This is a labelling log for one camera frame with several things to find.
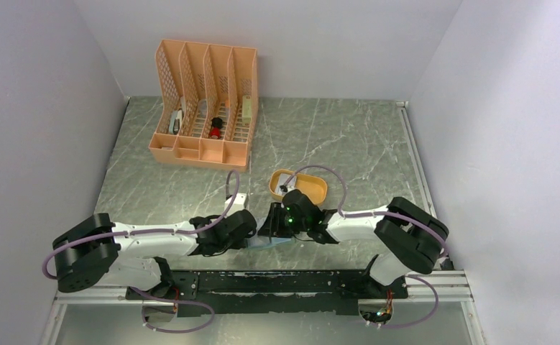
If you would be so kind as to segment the green leather card holder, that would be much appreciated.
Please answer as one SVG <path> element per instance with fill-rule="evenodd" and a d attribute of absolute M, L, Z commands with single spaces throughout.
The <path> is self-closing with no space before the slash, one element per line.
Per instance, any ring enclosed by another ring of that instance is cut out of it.
<path fill-rule="evenodd" d="M 281 244 L 292 243 L 292 238 L 269 237 L 268 235 L 255 234 L 247 239 L 248 250 L 269 249 Z"/>

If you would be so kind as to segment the yellow oval tray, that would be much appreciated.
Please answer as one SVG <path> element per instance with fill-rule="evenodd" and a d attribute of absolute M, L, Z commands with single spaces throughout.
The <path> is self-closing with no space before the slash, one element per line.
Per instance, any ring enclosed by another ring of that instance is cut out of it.
<path fill-rule="evenodd" d="M 272 174 L 268 187 L 273 199 L 276 201 L 281 201 L 284 196 L 280 194 L 279 188 L 277 188 L 277 181 L 280 173 L 293 174 L 293 171 L 279 169 Z M 307 175 L 301 172 L 295 177 L 297 177 L 295 190 L 299 190 L 301 193 L 308 196 L 313 204 L 321 206 L 326 200 L 328 190 L 326 181 L 320 177 Z"/>

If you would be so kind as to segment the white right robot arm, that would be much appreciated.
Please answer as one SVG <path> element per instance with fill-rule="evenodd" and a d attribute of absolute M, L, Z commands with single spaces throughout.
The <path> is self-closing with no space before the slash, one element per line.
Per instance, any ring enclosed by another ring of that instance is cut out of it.
<path fill-rule="evenodd" d="M 409 272 L 429 274 L 446 253 L 447 226 L 403 197 L 365 211 L 321 209 L 299 190 L 272 203 L 257 235 L 291 238 L 306 234 L 318 244 L 349 240 L 378 240 L 385 250 L 369 262 L 363 278 L 368 296 L 381 297 Z"/>

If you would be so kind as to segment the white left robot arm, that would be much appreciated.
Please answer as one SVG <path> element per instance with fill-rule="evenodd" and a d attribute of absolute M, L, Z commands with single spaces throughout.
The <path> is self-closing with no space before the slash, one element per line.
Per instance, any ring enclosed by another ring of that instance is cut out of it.
<path fill-rule="evenodd" d="M 135 226 L 96 213 L 52 243 L 52 276 L 62 293 L 123 285 L 163 299 L 174 288 L 168 257 L 212 257 L 247 247 L 257 221 L 247 210 L 195 217 L 176 224 Z"/>

